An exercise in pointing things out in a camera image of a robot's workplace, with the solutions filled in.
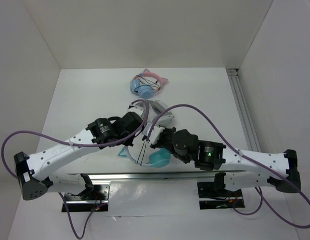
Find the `teal cat-ear headphones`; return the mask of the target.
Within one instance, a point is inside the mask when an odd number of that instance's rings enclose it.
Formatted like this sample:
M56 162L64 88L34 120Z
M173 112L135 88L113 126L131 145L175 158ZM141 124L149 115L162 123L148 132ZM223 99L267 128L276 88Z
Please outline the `teal cat-ear headphones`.
M170 163L171 154L167 150L160 148L158 151L153 152L149 155L148 163L137 163L137 160L131 156L129 148L127 146L124 146L117 154L117 157L129 159L134 164L140 165L145 168L162 168Z

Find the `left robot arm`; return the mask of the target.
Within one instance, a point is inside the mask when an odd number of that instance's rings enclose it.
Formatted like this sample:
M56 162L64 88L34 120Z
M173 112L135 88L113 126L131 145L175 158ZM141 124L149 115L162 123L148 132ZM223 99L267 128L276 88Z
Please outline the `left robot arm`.
M16 175L23 200L35 200L46 193L63 192L81 200L99 191L86 173L58 173L61 167L91 153L109 147L132 145L142 118L135 112L123 117L98 118L66 141L45 151L27 155L19 152L14 156Z

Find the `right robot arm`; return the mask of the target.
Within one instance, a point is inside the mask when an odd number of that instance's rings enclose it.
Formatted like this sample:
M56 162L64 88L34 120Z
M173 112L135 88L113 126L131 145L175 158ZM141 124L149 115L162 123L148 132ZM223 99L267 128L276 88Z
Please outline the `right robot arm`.
M147 130L146 140L153 149L164 148L185 164L203 171L217 171L213 190L218 196L229 191L253 187L273 187L282 193L301 190L297 153L262 153L231 148L223 143L200 140L188 130L155 126Z

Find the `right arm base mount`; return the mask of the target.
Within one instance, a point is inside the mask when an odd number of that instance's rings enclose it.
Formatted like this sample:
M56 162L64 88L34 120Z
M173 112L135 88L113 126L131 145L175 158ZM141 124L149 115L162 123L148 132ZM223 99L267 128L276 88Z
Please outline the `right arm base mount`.
M236 208L245 208L241 190L216 191L213 182L198 182L197 188L201 210L231 209L235 202Z

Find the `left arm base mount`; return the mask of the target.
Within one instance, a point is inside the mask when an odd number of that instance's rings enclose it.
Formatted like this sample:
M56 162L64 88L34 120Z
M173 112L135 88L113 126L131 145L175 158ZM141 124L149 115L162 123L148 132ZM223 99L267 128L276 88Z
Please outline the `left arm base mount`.
M95 212L107 212L109 208L110 182L100 181L94 185L94 191L81 199L79 196L65 193L69 212L85 213L94 210Z

